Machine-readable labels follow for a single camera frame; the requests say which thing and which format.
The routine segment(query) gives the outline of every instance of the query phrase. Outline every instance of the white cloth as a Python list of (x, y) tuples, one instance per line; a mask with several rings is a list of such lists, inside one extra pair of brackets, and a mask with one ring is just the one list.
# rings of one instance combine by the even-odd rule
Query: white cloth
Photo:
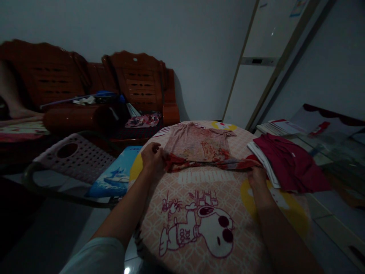
[(259, 159), (259, 161), (263, 164), (267, 171), (267, 175), (270, 179), (270, 182), (273, 184), (274, 188), (281, 188), (278, 178), (275, 176), (275, 173), (270, 165), (269, 160), (266, 158), (265, 154), (262, 152), (260, 147), (256, 145), (255, 142), (249, 142), (247, 147), (252, 151), (253, 154)]

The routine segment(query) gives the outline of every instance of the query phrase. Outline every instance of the folded clothes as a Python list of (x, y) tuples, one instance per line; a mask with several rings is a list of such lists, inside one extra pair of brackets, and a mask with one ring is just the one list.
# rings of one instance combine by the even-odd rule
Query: folded clothes
[(252, 151), (253, 154), (259, 159), (261, 164), (265, 167), (267, 175), (269, 177), (270, 182), (272, 183), (274, 188), (281, 188), (278, 178), (275, 176), (275, 173), (271, 167), (270, 161), (267, 159), (265, 154), (262, 152), (260, 147), (256, 145), (254, 142), (249, 142), (247, 147)]
[(161, 113), (145, 114), (138, 117), (132, 117), (125, 124), (128, 128), (155, 127), (159, 123)]
[(227, 138), (233, 131), (201, 128), (195, 123), (171, 127), (170, 138), (164, 148), (167, 154), (167, 172), (186, 167), (216, 166), (221, 169), (246, 169), (259, 166), (257, 161), (236, 159), (230, 154)]
[(313, 193), (331, 189), (321, 169), (300, 146), (270, 133), (254, 142), (270, 161), (283, 190)]

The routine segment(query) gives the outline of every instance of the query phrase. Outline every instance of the cushion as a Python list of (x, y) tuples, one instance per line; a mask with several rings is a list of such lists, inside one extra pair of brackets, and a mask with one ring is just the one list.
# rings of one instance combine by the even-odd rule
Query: cushion
[(122, 127), (113, 133), (110, 137), (111, 140), (126, 140), (126, 139), (149, 139), (160, 129), (163, 128), (163, 121), (160, 119), (159, 123), (155, 127), (143, 127), (143, 128), (127, 128)]
[(122, 197), (127, 193), (129, 172), (142, 146), (129, 146), (97, 178), (85, 197)]

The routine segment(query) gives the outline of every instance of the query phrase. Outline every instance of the cartoon dog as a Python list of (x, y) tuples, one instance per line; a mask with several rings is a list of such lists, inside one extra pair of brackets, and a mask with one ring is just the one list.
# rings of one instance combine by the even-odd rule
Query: cartoon dog
[[(166, 251), (178, 250), (186, 244), (196, 242), (202, 236), (208, 250), (216, 258), (227, 257), (233, 249), (233, 220), (227, 212), (213, 206), (203, 206), (197, 209), (195, 203), (185, 206), (186, 223), (178, 223), (174, 218), (174, 226), (168, 231), (164, 228), (160, 237), (160, 256)], [(194, 210), (197, 209), (201, 218), (197, 225)]]

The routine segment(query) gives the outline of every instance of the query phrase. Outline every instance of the leg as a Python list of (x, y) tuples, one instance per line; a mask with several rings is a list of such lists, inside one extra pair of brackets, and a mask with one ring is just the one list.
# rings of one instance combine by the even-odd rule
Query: leg
[(12, 119), (22, 119), (35, 116), (43, 117), (43, 113), (31, 111), (22, 105), (15, 78), (7, 67), (5, 61), (0, 61), (0, 96), (7, 103), (9, 115)]

